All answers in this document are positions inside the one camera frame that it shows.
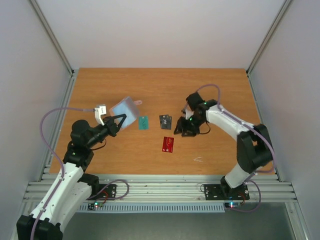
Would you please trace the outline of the black VIP card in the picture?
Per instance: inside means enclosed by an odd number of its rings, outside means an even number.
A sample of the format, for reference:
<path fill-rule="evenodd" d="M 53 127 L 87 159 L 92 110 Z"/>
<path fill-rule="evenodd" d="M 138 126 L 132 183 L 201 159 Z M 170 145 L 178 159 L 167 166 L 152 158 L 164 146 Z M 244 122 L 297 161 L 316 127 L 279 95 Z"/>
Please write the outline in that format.
<path fill-rule="evenodd" d="M 163 130 L 171 130 L 172 129 L 172 117 L 169 115 L 160 115 L 160 127 Z"/>
<path fill-rule="evenodd" d="M 159 116 L 159 122 L 160 122 L 160 128 L 161 129 L 167 129 L 168 127 L 168 115 L 160 115 Z"/>

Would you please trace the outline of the red VIP card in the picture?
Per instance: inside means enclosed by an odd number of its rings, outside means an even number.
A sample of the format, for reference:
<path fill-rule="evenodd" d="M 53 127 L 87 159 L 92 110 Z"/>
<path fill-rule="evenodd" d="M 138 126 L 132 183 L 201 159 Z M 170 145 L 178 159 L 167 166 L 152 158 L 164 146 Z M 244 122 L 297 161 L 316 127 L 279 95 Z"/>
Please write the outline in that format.
<path fill-rule="evenodd" d="M 165 153 L 172 153 L 174 148 L 174 138 L 164 136 L 163 143 L 162 143 L 162 152 Z"/>

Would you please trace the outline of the pink leather card holder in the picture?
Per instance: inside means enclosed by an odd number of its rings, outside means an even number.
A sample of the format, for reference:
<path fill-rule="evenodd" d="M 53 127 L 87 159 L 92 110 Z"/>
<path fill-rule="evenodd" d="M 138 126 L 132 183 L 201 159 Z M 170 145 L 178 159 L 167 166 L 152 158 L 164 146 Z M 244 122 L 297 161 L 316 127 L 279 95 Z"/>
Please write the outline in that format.
<path fill-rule="evenodd" d="M 111 116 L 125 114 L 126 118 L 121 126 L 122 129 L 125 129 L 132 123 L 134 123 L 135 120 L 137 120 L 137 118 L 140 116 L 138 106 L 142 103 L 142 100 L 133 100 L 130 96 L 127 96 L 124 99 L 122 99 L 119 103 L 111 107 L 109 109 L 109 113 Z"/>

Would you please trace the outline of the teal VIP card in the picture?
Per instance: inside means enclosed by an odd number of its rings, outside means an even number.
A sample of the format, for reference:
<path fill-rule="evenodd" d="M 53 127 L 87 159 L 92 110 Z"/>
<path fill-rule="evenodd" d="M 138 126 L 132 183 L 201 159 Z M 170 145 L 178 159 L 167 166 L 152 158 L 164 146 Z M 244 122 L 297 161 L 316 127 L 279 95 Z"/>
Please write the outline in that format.
<path fill-rule="evenodd" d="M 140 116 L 138 119 L 138 129 L 148 130 L 149 129 L 149 118 L 148 116 Z"/>

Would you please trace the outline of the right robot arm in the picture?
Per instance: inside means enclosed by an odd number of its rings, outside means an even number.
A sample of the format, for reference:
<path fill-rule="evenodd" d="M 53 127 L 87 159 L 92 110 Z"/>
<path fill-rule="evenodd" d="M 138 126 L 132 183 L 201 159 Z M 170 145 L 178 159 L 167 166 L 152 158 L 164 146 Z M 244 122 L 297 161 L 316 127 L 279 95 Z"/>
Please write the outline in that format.
<path fill-rule="evenodd" d="M 227 111 L 219 101 L 205 101 L 198 92 L 186 98 L 183 115 L 178 119 L 174 134 L 182 137 L 200 135 L 202 124 L 219 127 L 236 141 L 234 168 L 223 176 L 218 186 L 224 200 L 240 193 L 244 184 L 262 167 L 274 161 L 275 152 L 264 124 L 254 125 Z"/>

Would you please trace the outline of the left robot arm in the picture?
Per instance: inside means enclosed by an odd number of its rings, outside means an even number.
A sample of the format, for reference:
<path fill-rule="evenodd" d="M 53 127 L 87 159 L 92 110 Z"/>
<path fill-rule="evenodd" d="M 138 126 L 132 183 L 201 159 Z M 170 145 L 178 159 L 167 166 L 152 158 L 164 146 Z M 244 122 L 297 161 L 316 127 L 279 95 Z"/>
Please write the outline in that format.
<path fill-rule="evenodd" d="M 61 169 L 50 189 L 30 213 L 16 223 L 19 240 L 61 240 L 63 233 L 80 205 L 96 199 L 103 189 L 99 177 L 85 171 L 94 152 L 93 146 L 106 137 L 115 137 L 126 119 L 125 114 L 107 116 L 91 127 L 86 120 L 77 120 L 71 127 L 71 141 Z"/>

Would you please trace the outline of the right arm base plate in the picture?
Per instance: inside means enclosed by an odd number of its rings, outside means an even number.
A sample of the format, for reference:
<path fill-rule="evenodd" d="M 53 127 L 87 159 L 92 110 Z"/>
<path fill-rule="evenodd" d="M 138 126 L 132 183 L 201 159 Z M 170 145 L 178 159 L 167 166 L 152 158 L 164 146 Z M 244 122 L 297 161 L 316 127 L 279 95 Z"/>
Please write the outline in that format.
<path fill-rule="evenodd" d="M 236 188 L 226 188 L 220 184 L 203 184 L 203 192 L 206 201 L 240 201 L 249 200 L 249 190 L 244 184 Z"/>

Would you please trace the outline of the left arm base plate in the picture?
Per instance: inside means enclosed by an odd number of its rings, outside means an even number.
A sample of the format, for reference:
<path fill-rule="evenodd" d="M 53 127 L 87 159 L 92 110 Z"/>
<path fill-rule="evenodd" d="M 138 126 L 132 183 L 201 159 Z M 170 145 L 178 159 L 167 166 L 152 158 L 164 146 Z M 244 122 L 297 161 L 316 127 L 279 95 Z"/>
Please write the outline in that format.
<path fill-rule="evenodd" d="M 109 199 L 111 198 L 113 200 L 113 198 L 116 197 L 116 193 L 117 193 L 117 185 L 116 184 L 110 184 L 109 186 L 107 186 L 101 193 L 99 193 L 96 196 L 90 196 L 88 198 L 88 200 L 105 200 L 105 199 Z"/>

